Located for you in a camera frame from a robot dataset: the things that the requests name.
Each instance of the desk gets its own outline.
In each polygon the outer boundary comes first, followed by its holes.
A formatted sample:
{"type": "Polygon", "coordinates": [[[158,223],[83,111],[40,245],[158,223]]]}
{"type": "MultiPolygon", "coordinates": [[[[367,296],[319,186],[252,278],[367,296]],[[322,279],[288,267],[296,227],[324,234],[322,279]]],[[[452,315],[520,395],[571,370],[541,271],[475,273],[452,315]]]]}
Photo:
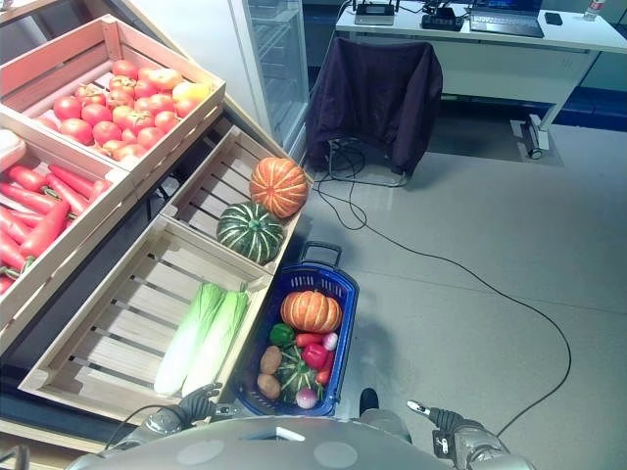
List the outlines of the desk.
{"type": "MultiPolygon", "coordinates": [[[[401,2],[419,10],[421,2],[401,2]]],[[[453,5],[457,16],[463,5],[453,5]]],[[[534,149],[539,158],[549,149],[548,129],[601,52],[627,54],[627,40],[603,18],[583,20],[583,13],[559,12],[562,26],[547,24],[545,11],[538,16],[544,38],[494,34],[470,30],[422,29],[422,13],[399,10],[393,25],[355,24],[347,8],[335,28],[356,41],[374,44],[428,41],[442,66],[444,93],[549,103],[540,120],[530,117],[534,149]]]]}

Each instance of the wooden produce crate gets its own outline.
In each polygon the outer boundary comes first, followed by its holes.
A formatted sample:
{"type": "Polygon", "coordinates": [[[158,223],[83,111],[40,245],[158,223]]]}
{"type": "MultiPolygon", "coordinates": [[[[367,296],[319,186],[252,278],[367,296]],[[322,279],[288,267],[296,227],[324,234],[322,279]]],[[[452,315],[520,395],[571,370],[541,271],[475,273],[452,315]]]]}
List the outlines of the wooden produce crate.
{"type": "MultiPolygon", "coordinates": [[[[113,184],[0,297],[0,353],[137,203],[126,171],[68,147],[54,136],[24,125],[18,118],[20,116],[11,110],[0,111],[0,127],[12,130],[26,143],[26,155],[19,161],[21,165],[40,173],[47,172],[48,164],[59,165],[92,181],[106,179],[113,184]]],[[[0,203],[11,209],[31,212],[3,195],[0,195],[0,203]]]]}
{"type": "MultiPolygon", "coordinates": [[[[175,329],[203,281],[249,305],[217,379],[226,383],[261,308],[271,276],[215,242],[158,215],[30,370],[20,388],[123,419],[160,398],[153,381],[175,329]]],[[[139,423],[143,415],[133,422],[139,423]]]]}
{"type": "MultiPolygon", "coordinates": [[[[217,132],[228,121],[217,124],[217,132]]],[[[204,237],[216,240],[217,222],[222,212],[231,204],[250,201],[249,183],[260,160],[273,157],[235,125],[229,125],[221,140],[209,156],[169,200],[162,214],[200,232],[204,237]]],[[[262,268],[273,274],[292,238],[302,210],[284,222],[285,240],[277,257],[262,268]]],[[[253,261],[226,248],[235,256],[251,265],[253,261]]]]}
{"type": "Polygon", "coordinates": [[[209,83],[213,93],[141,159],[109,160],[93,149],[31,121],[69,146],[130,171],[143,195],[219,116],[225,83],[212,73],[111,15],[87,23],[0,67],[0,101],[30,118],[51,111],[56,98],[72,95],[80,84],[107,89],[113,61],[127,59],[138,67],[177,69],[186,80],[209,83]]]}

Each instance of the striped green squash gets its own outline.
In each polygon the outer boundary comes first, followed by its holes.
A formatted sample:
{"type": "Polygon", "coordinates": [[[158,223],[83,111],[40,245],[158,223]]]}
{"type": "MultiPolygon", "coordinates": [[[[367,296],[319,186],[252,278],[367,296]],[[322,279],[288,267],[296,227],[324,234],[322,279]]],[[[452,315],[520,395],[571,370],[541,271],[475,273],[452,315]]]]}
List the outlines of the striped green squash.
{"type": "Polygon", "coordinates": [[[283,227],[261,204],[233,204],[219,218],[217,240],[254,262],[266,264],[278,255],[283,227]]]}

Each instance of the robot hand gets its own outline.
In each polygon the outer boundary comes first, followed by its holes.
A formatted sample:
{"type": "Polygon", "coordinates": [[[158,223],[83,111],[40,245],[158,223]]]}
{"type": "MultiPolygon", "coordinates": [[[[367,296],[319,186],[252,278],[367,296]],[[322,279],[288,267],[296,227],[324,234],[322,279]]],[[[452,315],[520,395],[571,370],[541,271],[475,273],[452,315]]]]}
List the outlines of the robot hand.
{"type": "Polygon", "coordinates": [[[438,429],[433,431],[433,451],[450,458],[458,470],[534,470],[524,457],[512,455],[493,433],[477,421],[440,408],[427,408],[415,400],[408,407],[426,417],[438,429]]]}

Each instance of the pumpkin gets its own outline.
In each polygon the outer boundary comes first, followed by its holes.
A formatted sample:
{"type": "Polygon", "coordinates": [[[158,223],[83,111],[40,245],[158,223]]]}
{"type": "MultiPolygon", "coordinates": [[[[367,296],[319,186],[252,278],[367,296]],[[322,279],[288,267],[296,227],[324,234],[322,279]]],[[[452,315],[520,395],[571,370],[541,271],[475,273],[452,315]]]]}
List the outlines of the pumpkin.
{"type": "Polygon", "coordinates": [[[340,326],[342,310],[335,299],[318,291],[292,292],[281,304],[281,318],[298,330],[330,333],[340,326]]]}
{"type": "Polygon", "coordinates": [[[316,370],[311,369],[303,360],[303,349],[296,346],[281,352],[283,359],[276,371],[276,378],[281,383],[281,399],[296,404],[296,394],[301,389],[314,389],[318,399],[322,397],[322,387],[315,381],[316,370]]]}
{"type": "Polygon", "coordinates": [[[279,218],[297,212],[307,198],[305,172],[289,159],[261,160],[250,182],[251,199],[279,218]]]}
{"type": "Polygon", "coordinates": [[[233,204],[219,218],[217,240],[254,262],[266,264],[278,255],[283,227],[257,203],[233,204]]]}

